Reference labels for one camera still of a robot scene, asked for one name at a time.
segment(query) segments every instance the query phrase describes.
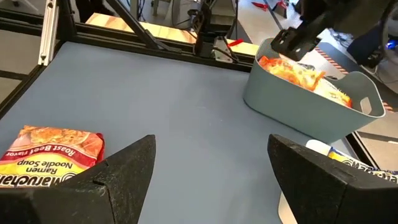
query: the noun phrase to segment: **ramen packages in bin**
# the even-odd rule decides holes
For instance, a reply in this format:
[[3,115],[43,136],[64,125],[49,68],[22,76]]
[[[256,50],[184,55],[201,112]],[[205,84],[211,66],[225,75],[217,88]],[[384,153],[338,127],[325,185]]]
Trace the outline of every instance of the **ramen packages in bin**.
[[269,73],[294,85],[301,86],[335,103],[352,108],[351,98],[324,79],[325,72],[307,69],[301,64],[285,58],[267,58],[262,56],[259,60],[259,65]]

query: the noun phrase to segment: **maruchan logo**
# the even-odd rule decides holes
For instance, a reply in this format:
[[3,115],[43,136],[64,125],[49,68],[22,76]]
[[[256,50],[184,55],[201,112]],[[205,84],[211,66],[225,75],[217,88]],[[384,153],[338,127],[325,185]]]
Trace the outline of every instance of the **maruchan logo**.
[[74,173],[67,173],[62,177],[30,176],[30,175],[0,175],[0,187],[50,187],[61,181],[73,177]]
[[76,174],[73,172],[66,173],[65,175],[62,176],[61,182],[66,181],[67,179],[70,179],[70,178],[74,177],[75,175]]

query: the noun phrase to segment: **ramen noodle soup package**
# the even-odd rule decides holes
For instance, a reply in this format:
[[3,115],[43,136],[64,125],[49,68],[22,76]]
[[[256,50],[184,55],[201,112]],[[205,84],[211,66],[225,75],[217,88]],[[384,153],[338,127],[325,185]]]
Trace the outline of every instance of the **ramen noodle soup package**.
[[398,172],[396,172],[396,171],[379,170],[379,169],[371,167],[359,160],[356,160],[349,155],[346,155],[340,151],[337,151],[334,148],[330,149],[330,151],[328,153],[328,157],[331,159],[340,161],[348,166],[357,168],[359,170],[363,170],[369,174],[376,175],[380,178],[383,178],[385,180],[389,180],[391,182],[398,184]]
[[325,72],[307,69],[286,58],[262,56],[259,65],[269,73],[349,108],[351,98],[325,80]]
[[0,159],[0,187],[49,187],[103,159],[101,134],[24,126]]

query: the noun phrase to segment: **metal rod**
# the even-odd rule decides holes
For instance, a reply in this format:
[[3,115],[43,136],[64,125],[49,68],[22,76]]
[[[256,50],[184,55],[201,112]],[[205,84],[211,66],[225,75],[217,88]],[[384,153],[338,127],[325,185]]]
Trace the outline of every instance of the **metal rod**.
[[159,49],[155,40],[144,30],[141,24],[135,19],[129,11],[118,0],[106,0],[108,4],[116,11],[116,13],[125,21],[125,23],[134,31],[138,38],[146,44],[147,48]]
[[52,60],[58,26],[58,13],[57,0],[47,0],[40,42],[39,65],[47,66]]
[[57,29],[57,38],[69,41],[77,35],[75,20],[73,19],[72,6],[70,0],[58,2],[59,20]]

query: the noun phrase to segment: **red object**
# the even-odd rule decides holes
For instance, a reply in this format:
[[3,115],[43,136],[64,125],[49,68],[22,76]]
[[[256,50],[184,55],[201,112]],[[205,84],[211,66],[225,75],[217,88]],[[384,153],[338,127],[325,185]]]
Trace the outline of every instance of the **red object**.
[[267,4],[261,4],[261,3],[258,3],[258,2],[251,2],[251,4],[253,4],[256,7],[259,7],[260,9],[262,9],[264,11],[267,11],[267,9],[268,9],[268,5]]
[[238,45],[238,44],[240,44],[240,43],[242,43],[242,42],[243,42],[243,39],[235,40],[234,42],[229,43],[229,44],[228,44],[228,47],[236,46],[236,45]]
[[282,6],[284,9],[287,9],[287,6],[286,6],[286,3],[284,2],[284,0],[280,0],[277,4]]

